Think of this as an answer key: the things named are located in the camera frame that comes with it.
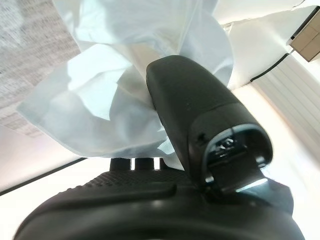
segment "black plastic housing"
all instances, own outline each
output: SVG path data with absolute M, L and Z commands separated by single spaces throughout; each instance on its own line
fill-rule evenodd
M 271 162 L 270 139 L 244 105 L 214 75 L 186 57 L 172 55 L 147 67 L 146 82 L 174 150 L 194 183 L 205 186 L 211 175 L 209 165 L 237 164 L 234 157 L 239 153 L 255 162 L 246 160 L 243 168 L 239 164 L 229 167 L 225 174 L 230 176 L 222 176 L 224 179 L 220 181 L 222 191 L 233 191 L 263 178 L 254 168 Z M 217 145 L 223 145 L 227 139 L 233 141 L 232 149 L 228 148 L 221 157 L 217 152 L 213 154 Z M 229 177 L 236 179 L 225 181 Z

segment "white surface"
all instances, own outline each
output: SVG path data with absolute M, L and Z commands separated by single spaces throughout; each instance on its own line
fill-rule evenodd
M 220 0 L 213 15 L 220 24 L 291 10 L 302 0 Z
M 236 89 L 233 93 L 271 139 L 273 160 L 264 174 L 290 187 L 294 200 L 293 219 L 306 240 L 319 240 L 320 169 L 317 161 L 251 84 Z
M 110 159 L 92 157 L 0 196 L 0 239 L 11 240 L 20 223 L 40 204 L 109 171 Z
M 320 83 L 292 55 L 252 85 L 320 163 Z
M 297 51 L 291 55 L 314 77 L 315 80 L 320 82 L 320 58 L 307 62 Z
M 0 192 L 78 158 L 47 135 L 31 138 L 0 126 Z
M 315 7 L 235 22 L 229 34 L 234 67 L 228 87 L 239 88 L 276 63 L 290 46 L 287 41 Z

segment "white light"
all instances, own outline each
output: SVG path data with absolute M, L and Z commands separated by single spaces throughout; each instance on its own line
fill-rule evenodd
M 154 170 L 159 170 L 160 169 L 160 157 L 155 157 L 153 159 L 153 164 L 154 164 Z
M 130 169 L 131 170 L 135 170 L 135 168 L 136 168 L 136 159 L 135 158 L 131 158 Z
M 246 189 L 259 186 L 259 185 L 261 185 L 261 184 L 266 183 L 267 181 L 268 181 L 268 179 L 266 179 L 266 178 L 260 179 L 260 180 L 255 181 L 255 182 L 253 182 L 253 183 L 251 183 L 251 184 L 249 184 L 249 185 L 247 185 L 247 186 L 244 186 L 244 187 L 242 187 L 242 188 L 237 189 L 236 192 L 239 193 L 239 192 L 242 192 L 242 191 L 244 191 L 244 190 L 246 190 Z

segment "white fabric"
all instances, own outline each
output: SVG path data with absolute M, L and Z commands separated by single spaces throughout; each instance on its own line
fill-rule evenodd
M 82 53 L 18 107 L 43 132 L 85 157 L 163 157 L 181 169 L 145 82 L 147 65 L 193 59 L 225 85 L 233 68 L 212 0 L 55 0 Z

